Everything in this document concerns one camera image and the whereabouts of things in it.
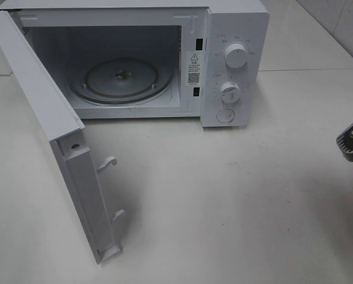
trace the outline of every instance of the control panel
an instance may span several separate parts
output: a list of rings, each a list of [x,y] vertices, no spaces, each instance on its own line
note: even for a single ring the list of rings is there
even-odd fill
[[[212,14],[201,121],[204,127],[243,126],[250,114],[268,14]]]

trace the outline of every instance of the qr code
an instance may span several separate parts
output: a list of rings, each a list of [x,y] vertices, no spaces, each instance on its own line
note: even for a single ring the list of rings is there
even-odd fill
[[[200,82],[200,73],[188,73],[188,84],[198,84]]]

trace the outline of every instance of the door release button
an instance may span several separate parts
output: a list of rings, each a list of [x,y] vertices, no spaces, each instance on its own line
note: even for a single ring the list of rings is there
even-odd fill
[[[217,120],[219,122],[231,122],[234,116],[234,111],[231,109],[222,109],[217,113]]]

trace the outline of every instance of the round button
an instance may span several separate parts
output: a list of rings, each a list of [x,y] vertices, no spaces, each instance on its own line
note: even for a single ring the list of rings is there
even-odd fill
[[[222,109],[217,113],[217,120],[219,122],[231,122],[234,116],[234,111],[231,109]]]
[[[235,82],[226,82],[219,88],[221,100],[227,104],[236,102],[241,98],[241,87]]]
[[[240,68],[248,60],[248,49],[243,43],[234,43],[225,49],[226,65],[231,68]]]

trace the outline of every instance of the turntable plate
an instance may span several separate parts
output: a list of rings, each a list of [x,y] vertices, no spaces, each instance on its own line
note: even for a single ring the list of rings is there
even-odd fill
[[[150,98],[164,90],[172,79],[165,66],[129,57],[117,58],[80,70],[71,82],[82,98],[102,104],[127,104]]]

